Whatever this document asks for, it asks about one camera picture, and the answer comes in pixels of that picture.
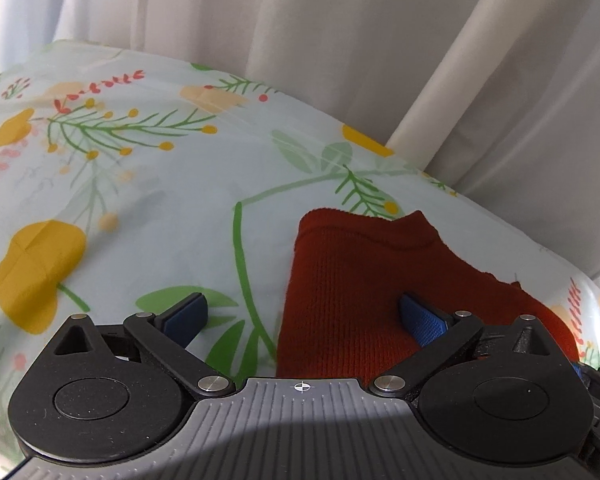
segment gray gripper base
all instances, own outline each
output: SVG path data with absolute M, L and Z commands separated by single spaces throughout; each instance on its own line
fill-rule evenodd
M 592 479 L 575 460 L 506 468 L 441 446 L 402 400 L 355 380 L 249 379 L 238 394 L 202 400 L 163 446 L 101 467 L 29 460 L 18 480 Z

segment curtain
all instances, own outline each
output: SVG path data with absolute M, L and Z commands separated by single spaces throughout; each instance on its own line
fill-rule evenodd
M 600 0 L 0 0 L 0 72 L 62 38 L 264 80 L 391 137 L 600 284 Z

